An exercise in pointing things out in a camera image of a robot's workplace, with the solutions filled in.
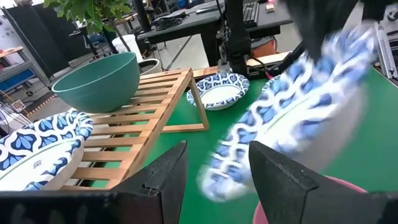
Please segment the grey storage rack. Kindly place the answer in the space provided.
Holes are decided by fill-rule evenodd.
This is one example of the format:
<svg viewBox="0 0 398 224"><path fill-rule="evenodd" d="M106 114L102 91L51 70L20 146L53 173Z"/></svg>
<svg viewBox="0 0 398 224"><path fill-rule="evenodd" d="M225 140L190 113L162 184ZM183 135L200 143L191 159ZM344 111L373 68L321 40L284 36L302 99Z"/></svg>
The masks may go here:
<svg viewBox="0 0 398 224"><path fill-rule="evenodd" d="M12 54L18 54L23 62L11 65L6 57ZM38 78L45 87L51 90L50 79L28 59L22 46L0 50L0 93L5 95L22 86L25 94L30 97L34 93L30 90L32 84L29 80L33 78Z"/></svg>

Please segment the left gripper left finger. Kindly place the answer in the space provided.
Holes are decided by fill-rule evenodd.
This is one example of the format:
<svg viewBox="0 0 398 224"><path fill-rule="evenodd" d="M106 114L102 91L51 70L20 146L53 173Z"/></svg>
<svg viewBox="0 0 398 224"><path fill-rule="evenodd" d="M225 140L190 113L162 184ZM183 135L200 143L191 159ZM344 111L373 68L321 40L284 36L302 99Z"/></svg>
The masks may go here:
<svg viewBox="0 0 398 224"><path fill-rule="evenodd" d="M179 142L109 190L0 193L0 224L178 224L187 149Z"/></svg>

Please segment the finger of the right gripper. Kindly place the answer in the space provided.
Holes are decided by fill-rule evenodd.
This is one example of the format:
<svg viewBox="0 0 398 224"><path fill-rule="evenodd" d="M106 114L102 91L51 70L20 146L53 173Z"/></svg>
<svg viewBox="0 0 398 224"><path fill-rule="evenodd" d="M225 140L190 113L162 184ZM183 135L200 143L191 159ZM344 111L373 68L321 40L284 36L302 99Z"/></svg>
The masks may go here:
<svg viewBox="0 0 398 224"><path fill-rule="evenodd" d="M309 56L317 61L325 37L344 27L358 0L283 0Z"/></svg>
<svg viewBox="0 0 398 224"><path fill-rule="evenodd" d="M386 7L398 3L398 0L361 0L363 3L362 20L381 21Z"/></svg>

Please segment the silver aluminium extrusion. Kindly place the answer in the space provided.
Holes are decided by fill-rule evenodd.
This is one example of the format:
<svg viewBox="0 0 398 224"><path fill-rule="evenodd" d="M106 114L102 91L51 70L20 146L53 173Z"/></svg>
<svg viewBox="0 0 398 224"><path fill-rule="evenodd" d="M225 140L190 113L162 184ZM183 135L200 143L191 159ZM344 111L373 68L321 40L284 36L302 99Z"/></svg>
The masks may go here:
<svg viewBox="0 0 398 224"><path fill-rule="evenodd" d="M398 10L386 12L376 31L382 74L398 85Z"/></svg>

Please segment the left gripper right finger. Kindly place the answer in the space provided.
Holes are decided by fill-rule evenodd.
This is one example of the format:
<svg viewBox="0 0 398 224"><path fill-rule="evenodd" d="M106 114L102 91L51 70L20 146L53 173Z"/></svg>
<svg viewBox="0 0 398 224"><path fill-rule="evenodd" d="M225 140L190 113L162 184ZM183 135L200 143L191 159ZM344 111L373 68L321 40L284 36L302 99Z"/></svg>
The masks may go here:
<svg viewBox="0 0 398 224"><path fill-rule="evenodd" d="M360 192L257 141L249 163L269 224L398 224L398 192Z"/></svg>

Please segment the green leafy small tree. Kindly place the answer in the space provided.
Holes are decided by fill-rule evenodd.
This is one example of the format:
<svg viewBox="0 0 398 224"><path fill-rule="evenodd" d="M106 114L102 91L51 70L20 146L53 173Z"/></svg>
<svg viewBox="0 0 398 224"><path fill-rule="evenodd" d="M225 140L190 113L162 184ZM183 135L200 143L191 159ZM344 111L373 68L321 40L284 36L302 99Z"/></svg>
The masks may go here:
<svg viewBox="0 0 398 224"><path fill-rule="evenodd" d="M57 16L68 21L85 21L89 34L103 30L115 32L126 50L131 51L115 24L123 14L132 12L127 0L44 0L44 7L54 7Z"/></svg>

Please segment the wooden slatted shelf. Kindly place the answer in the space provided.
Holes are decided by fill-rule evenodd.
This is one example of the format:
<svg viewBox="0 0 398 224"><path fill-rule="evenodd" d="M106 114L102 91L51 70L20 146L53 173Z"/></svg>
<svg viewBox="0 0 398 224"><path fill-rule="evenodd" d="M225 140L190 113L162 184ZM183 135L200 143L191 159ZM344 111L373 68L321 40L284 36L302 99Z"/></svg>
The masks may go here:
<svg viewBox="0 0 398 224"><path fill-rule="evenodd" d="M167 121L189 88L194 96L200 123L167 125ZM84 162L118 162L117 168L79 167L72 180L104 180L110 189L135 174L161 133L207 131L209 122L192 69L144 75L136 94L121 109L92 115L93 133L85 141Z"/></svg>

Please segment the orange box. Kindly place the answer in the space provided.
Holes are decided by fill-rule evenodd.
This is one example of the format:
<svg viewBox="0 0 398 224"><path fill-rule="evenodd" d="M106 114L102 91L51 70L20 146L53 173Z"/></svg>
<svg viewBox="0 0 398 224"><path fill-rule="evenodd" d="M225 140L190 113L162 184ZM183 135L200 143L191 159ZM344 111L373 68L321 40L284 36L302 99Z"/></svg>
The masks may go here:
<svg viewBox="0 0 398 224"><path fill-rule="evenodd" d="M252 55L256 58L274 55L276 53L275 40L273 39L252 49Z"/></svg>

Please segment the large blue patterned plate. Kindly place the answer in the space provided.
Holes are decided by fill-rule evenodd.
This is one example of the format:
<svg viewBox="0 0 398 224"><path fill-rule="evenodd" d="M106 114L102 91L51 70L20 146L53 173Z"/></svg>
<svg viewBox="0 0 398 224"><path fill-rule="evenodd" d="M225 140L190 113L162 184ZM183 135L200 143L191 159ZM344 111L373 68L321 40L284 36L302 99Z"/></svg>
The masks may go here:
<svg viewBox="0 0 398 224"><path fill-rule="evenodd" d="M339 30L322 55L301 56L269 80L220 139L198 176L202 194L225 202L254 190L249 143L258 141L313 170L322 170L346 144L366 105L363 79L377 55L371 24Z"/></svg>

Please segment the black monitor pole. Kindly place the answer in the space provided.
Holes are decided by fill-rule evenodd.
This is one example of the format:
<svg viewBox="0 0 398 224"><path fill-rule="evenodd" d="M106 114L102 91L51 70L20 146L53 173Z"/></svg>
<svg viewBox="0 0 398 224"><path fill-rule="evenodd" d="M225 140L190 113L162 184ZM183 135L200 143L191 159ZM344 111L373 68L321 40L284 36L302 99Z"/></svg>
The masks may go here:
<svg viewBox="0 0 398 224"><path fill-rule="evenodd" d="M147 17L147 13L142 0L131 0L134 6L134 10L137 12L137 17L144 32L152 30L150 22Z"/></svg>

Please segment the white plant pot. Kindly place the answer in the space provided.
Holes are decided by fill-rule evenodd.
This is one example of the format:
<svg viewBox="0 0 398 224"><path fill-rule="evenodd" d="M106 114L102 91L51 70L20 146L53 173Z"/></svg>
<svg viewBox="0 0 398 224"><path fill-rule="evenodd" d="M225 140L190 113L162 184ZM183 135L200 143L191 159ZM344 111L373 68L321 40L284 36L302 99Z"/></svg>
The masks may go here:
<svg viewBox="0 0 398 224"><path fill-rule="evenodd" d="M149 75L162 72L160 60L156 58L145 59L138 63L140 75Z"/></svg>

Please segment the white bin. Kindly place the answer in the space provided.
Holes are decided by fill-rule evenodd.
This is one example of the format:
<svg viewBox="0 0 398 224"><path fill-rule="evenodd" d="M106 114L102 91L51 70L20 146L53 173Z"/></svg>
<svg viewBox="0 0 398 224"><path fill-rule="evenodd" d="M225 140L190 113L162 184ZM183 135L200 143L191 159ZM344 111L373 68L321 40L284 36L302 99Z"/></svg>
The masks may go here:
<svg viewBox="0 0 398 224"><path fill-rule="evenodd" d="M124 35L123 36L124 41L127 43L127 45L129 46L131 52L134 52L136 57L137 57L137 61L141 62L143 61L141 52L139 50L139 46L136 42L136 37L134 34L128 34L128 35ZM112 44L114 45L114 47L116 48L116 50L119 53L122 52L127 52L127 48L124 46L124 44L122 43L121 39L119 37L115 38L112 40Z"/></svg>

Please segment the teal plastic bowl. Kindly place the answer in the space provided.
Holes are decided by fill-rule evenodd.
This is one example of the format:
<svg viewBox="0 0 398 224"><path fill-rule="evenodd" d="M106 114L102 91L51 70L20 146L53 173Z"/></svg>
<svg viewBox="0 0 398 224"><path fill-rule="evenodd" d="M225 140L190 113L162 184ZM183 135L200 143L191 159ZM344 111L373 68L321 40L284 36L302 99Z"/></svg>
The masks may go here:
<svg viewBox="0 0 398 224"><path fill-rule="evenodd" d="M52 86L52 91L72 108L87 113L112 112L134 96L140 80L133 52L114 54L84 65Z"/></svg>

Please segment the black keyboard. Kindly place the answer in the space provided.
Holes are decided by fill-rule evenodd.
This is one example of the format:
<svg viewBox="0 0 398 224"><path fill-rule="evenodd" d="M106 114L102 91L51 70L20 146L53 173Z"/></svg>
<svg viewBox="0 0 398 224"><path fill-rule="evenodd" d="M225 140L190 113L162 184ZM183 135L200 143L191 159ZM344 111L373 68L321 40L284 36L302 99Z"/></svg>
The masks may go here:
<svg viewBox="0 0 398 224"><path fill-rule="evenodd" d="M259 3L257 1L246 2L243 4L243 25L245 28L257 26L259 15Z"/></svg>

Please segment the black partition panel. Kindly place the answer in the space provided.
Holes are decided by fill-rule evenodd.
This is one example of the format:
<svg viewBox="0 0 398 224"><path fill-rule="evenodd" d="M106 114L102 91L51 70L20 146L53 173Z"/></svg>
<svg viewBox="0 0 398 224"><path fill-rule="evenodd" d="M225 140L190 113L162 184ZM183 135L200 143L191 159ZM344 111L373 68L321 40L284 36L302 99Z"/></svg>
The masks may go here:
<svg viewBox="0 0 398 224"><path fill-rule="evenodd" d="M69 36L76 26L58 17L50 7L23 5L5 8L2 12L47 77L91 52L82 36Z"/></svg>

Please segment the dark grey desk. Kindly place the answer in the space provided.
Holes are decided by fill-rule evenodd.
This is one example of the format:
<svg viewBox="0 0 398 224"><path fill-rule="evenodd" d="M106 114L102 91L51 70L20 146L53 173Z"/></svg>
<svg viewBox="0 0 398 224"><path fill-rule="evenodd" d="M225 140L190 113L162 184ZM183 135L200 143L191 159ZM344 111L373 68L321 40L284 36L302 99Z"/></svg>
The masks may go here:
<svg viewBox="0 0 398 224"><path fill-rule="evenodd" d="M181 24L165 30L153 29L149 32L139 34L137 38L139 40L148 40L150 44L158 44L160 42L200 34L208 64L213 67L218 64L218 60L220 59L219 44L216 35L220 30L221 16L217 10L203 14L196 14L196 11L215 5L216 1L196 5L185 11L188 16L182 20Z"/></svg>

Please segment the blue white patterned bowl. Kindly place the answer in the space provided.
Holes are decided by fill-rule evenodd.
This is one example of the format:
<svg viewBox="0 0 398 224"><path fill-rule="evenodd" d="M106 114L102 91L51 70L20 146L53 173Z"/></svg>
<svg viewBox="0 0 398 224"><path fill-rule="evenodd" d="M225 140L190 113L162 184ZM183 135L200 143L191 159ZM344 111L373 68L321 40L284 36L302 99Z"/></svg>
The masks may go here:
<svg viewBox="0 0 398 224"><path fill-rule="evenodd" d="M68 111L0 139L0 191L58 190L81 163L92 118Z"/></svg>
<svg viewBox="0 0 398 224"><path fill-rule="evenodd" d="M217 111L235 104L249 90L249 80L237 73L217 73L197 83L204 109Z"/></svg>

